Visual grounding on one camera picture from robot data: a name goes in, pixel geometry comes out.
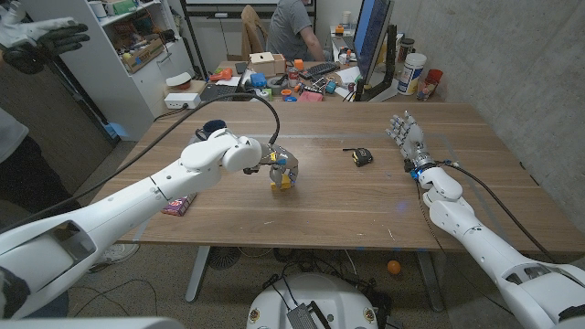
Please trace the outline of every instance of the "white bottle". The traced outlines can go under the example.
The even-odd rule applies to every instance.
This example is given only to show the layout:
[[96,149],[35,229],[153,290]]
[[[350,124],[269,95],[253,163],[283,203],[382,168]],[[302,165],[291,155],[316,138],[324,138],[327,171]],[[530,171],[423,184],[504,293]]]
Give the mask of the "white bottle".
[[408,54],[399,79],[399,93],[402,95],[412,95],[416,92],[419,85],[419,77],[426,62],[427,57],[422,54]]

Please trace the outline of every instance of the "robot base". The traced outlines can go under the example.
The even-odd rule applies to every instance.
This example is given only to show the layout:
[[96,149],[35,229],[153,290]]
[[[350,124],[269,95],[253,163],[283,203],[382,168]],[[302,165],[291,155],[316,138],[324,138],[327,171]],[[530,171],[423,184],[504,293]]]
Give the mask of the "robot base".
[[[284,280],[275,282],[274,289],[282,297],[272,287],[261,292],[250,307],[246,328],[291,328],[286,315],[286,304],[294,309],[294,300],[299,305],[309,305],[314,301],[331,328],[378,328],[372,304],[349,283],[322,273],[294,274],[286,277],[286,282],[291,288],[292,296]],[[317,328],[322,328],[316,314],[311,313],[311,316]]]

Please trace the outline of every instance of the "chair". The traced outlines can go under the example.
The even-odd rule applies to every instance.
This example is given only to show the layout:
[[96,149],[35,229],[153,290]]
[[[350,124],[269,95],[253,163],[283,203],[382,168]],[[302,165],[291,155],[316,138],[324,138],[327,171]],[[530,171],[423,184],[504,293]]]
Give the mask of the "chair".
[[241,21],[241,58],[248,60],[250,54],[264,52],[268,31],[251,5],[246,5],[241,12]]

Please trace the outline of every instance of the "hand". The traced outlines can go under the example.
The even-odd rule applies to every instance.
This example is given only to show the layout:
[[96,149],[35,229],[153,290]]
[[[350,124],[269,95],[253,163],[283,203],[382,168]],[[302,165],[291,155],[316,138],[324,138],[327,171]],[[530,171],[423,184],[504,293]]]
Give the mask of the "hand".
[[276,144],[262,145],[260,165],[271,166],[270,177],[278,188],[282,186],[282,175],[287,174],[291,179],[291,186],[294,186],[299,174],[299,161],[296,157]]
[[427,151],[422,129],[407,111],[404,111],[404,119],[394,115],[390,119],[390,124],[392,126],[386,130],[386,133],[396,141],[405,159],[413,160],[416,151],[419,153]]
[[13,1],[9,10],[0,8],[0,44],[5,48],[24,46],[28,51],[53,58],[81,48],[81,42],[90,39],[88,35],[81,34],[88,27],[77,23],[72,17],[21,23],[26,12],[19,2]]

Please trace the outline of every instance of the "man in gray shirt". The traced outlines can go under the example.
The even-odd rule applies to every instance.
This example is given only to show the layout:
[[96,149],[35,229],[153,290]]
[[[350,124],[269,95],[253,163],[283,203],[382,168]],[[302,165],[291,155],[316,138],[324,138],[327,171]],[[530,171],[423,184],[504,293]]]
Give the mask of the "man in gray shirt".
[[309,0],[281,0],[272,15],[266,50],[287,60],[325,61],[304,5]]

